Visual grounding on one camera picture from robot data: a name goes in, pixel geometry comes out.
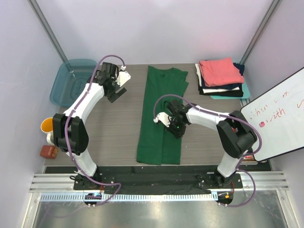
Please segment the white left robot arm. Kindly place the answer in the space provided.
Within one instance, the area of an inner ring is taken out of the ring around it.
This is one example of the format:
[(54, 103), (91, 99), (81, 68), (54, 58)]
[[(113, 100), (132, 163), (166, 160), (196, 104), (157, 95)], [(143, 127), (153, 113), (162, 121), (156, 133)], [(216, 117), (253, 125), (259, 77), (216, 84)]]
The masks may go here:
[(54, 145), (71, 158), (77, 167), (77, 176), (92, 190), (100, 186), (101, 177), (98, 166), (88, 151), (86, 120), (102, 98), (105, 97), (113, 103), (121, 97), (126, 92), (123, 86), (130, 79), (125, 65), (117, 66), (104, 62), (88, 78), (82, 93), (74, 103), (62, 114), (53, 116)]

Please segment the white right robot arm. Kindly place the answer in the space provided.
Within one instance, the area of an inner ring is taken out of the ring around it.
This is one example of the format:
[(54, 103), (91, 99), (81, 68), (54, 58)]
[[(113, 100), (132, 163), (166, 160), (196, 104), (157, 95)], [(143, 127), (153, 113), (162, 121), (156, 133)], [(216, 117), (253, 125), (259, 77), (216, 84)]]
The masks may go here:
[(186, 126), (191, 124), (201, 125), (218, 133), (225, 153), (213, 179), (221, 188), (228, 186), (241, 159), (257, 141), (257, 135), (247, 125), (242, 113), (239, 111), (231, 114), (212, 113), (198, 105), (183, 105), (176, 99), (167, 104), (167, 109), (169, 114), (164, 125), (176, 138), (181, 138), (185, 134)]

